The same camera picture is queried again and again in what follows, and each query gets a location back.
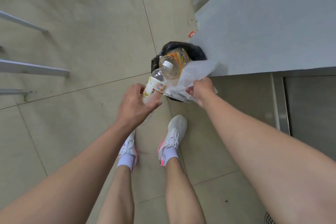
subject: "hand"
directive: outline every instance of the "hand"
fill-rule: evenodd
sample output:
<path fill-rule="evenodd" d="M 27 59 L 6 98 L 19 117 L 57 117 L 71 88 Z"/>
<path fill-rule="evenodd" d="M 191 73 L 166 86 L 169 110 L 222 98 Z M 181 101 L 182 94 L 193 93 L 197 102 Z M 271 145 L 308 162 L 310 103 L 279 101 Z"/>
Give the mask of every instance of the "hand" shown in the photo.
<path fill-rule="evenodd" d="M 195 80 L 194 86 L 185 90 L 189 95 L 195 97 L 200 107 L 204 108 L 205 101 L 212 95 L 215 95 L 212 81 L 209 77 L 203 78 L 201 81 Z"/>
<path fill-rule="evenodd" d="M 141 96 L 144 89 L 145 85 L 139 83 L 128 88 L 118 110 L 117 122 L 129 124 L 132 129 L 135 129 L 162 104 L 161 101 L 144 104 Z"/>

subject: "shoelace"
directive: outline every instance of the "shoelace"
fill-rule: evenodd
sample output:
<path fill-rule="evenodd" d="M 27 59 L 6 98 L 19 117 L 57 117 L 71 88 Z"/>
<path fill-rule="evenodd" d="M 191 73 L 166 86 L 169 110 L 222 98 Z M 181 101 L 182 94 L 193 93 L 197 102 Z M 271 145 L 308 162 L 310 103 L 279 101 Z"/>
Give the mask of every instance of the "shoelace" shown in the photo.
<path fill-rule="evenodd" d="M 179 137 L 179 132 L 174 129 L 171 133 L 170 133 L 170 138 L 168 140 L 168 143 L 170 146 L 173 146 L 174 148 L 177 148 L 178 145 L 179 145 L 179 142 L 178 142 L 178 137 Z"/>
<path fill-rule="evenodd" d="M 121 154 L 119 154 L 119 157 L 121 157 L 122 155 L 126 154 L 128 152 L 128 150 L 130 150 L 134 145 L 134 139 L 130 139 L 127 141 L 127 143 L 124 143 L 123 146 L 120 149 L 120 152 L 122 152 Z"/>

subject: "white bottle cap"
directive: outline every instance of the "white bottle cap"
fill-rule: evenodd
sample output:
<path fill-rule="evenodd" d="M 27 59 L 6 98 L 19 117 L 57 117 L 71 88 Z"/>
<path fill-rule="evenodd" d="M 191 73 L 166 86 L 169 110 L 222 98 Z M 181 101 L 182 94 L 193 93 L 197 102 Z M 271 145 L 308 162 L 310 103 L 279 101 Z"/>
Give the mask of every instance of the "white bottle cap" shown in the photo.
<path fill-rule="evenodd" d="M 169 69 L 172 69 L 173 68 L 173 64 L 172 63 L 170 63 L 169 61 L 164 61 L 163 62 L 163 64 L 162 64 L 163 66 L 166 66 L 166 67 L 168 67 Z"/>

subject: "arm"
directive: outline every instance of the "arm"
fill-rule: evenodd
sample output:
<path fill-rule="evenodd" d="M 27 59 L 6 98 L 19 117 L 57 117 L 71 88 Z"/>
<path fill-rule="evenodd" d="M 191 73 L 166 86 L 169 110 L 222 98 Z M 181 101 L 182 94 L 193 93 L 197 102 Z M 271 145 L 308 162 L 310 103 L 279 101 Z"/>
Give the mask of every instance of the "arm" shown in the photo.
<path fill-rule="evenodd" d="M 187 92 L 205 109 L 276 223 L 335 221 L 336 163 L 332 159 L 238 111 L 214 93 L 209 78 L 195 81 Z"/>
<path fill-rule="evenodd" d="M 117 120 L 69 163 L 0 212 L 0 223 L 85 223 L 126 138 L 161 102 L 142 103 L 144 85 L 132 85 Z"/>

